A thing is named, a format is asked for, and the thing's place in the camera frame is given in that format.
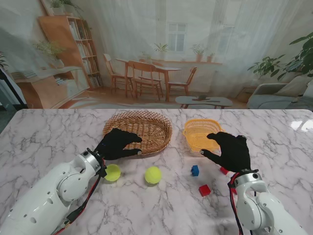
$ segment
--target robotic arm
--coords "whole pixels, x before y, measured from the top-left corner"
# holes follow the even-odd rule
[[[249,149],[244,136],[235,137],[219,132],[207,137],[220,145],[222,154],[218,156],[206,149],[202,149],[201,153],[226,170],[236,172],[228,185],[230,189],[235,188],[238,195],[234,207],[230,190],[240,235],[243,235],[241,226],[255,235],[308,235],[284,209],[283,204],[269,192],[261,175],[257,173],[258,170],[251,170]]]
[[[52,234],[103,167],[91,151],[57,165],[12,207],[0,235]]]
[[[259,173],[248,173],[234,181],[238,200],[237,215],[242,226],[261,235],[308,235],[272,195]]]
[[[101,177],[106,176],[105,160],[140,154],[140,149],[124,150],[142,139],[134,133],[113,129],[95,151],[87,149],[69,163],[61,163],[40,179],[11,208],[0,235],[58,234],[84,211]],[[85,202],[69,215],[71,204],[88,190],[89,181],[98,175]]]

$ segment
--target white robotic arm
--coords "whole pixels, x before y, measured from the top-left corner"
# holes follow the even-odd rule
[[[236,210],[241,225],[255,235],[308,235],[267,189],[258,173],[239,176],[234,181]]]
[[[40,179],[11,208],[0,235],[54,233],[65,220],[70,205],[86,192],[90,179],[103,167],[90,152],[57,165]]]

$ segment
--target red cube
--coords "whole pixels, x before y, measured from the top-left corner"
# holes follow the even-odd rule
[[[202,197],[205,197],[205,196],[207,196],[207,195],[209,195],[211,193],[211,190],[208,187],[208,185],[201,186],[199,188],[199,191],[200,191]]]
[[[224,167],[220,168],[220,171],[224,174],[227,175],[227,173],[229,172],[229,170],[226,170]]]

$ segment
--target brown wicker basket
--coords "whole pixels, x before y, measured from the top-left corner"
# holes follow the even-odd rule
[[[141,143],[131,143],[125,149],[139,148],[142,154],[163,150],[171,140],[172,125],[165,116],[149,111],[129,111],[110,118],[104,129],[106,135],[113,128],[136,133]]]

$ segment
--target wicker basket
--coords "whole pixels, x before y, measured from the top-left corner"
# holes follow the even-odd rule
[[[201,149],[214,151],[220,148],[215,140],[209,140],[206,136],[210,133],[218,133],[224,130],[219,123],[212,119],[192,119],[185,123],[183,135],[193,152]]]
[[[117,114],[107,121],[103,134],[106,135],[113,128],[133,132],[141,137],[141,143],[128,144],[125,149],[139,148],[142,154],[163,150],[172,136],[170,120],[161,114],[149,111],[129,111]]]

